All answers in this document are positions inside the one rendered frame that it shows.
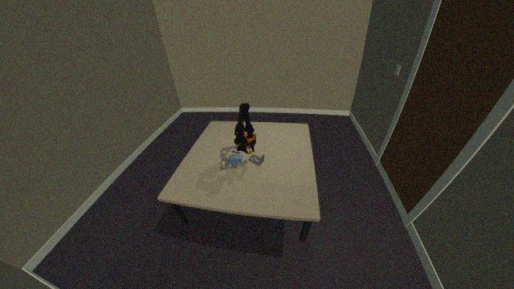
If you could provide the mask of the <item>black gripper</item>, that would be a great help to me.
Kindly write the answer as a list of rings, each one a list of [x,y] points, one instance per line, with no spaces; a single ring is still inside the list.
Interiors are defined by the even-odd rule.
[[[247,138],[244,138],[244,139],[241,141],[241,144],[243,144],[243,142],[245,142],[245,143],[247,144],[247,146],[248,146],[248,145],[250,145],[250,146],[251,146],[250,148],[253,150],[253,152],[255,151],[255,150],[254,150],[254,145],[255,145],[255,143],[256,143],[256,140],[252,140],[252,141],[251,141],[251,143],[249,143],[249,141],[247,141]],[[238,150],[238,151],[241,151],[241,150],[240,150],[240,145],[238,146],[237,150]],[[247,154],[247,150],[244,150],[244,152]]]

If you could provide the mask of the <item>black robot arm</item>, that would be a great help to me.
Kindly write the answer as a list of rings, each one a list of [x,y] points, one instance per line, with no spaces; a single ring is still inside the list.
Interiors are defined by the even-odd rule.
[[[253,138],[253,136],[254,136],[253,132],[255,131],[254,128],[252,127],[252,124],[250,123],[250,118],[249,118],[249,113],[248,113],[249,107],[250,107],[249,104],[239,105],[239,119],[238,119],[238,123],[235,126],[236,138],[234,139],[234,143],[236,145],[240,145],[241,151],[244,151],[247,149],[247,144],[245,142],[243,142],[243,144],[240,144],[241,141],[245,138],[245,136],[243,135],[244,132],[247,132],[247,138]],[[245,119],[245,123],[246,123],[245,128],[243,125],[243,118]]]

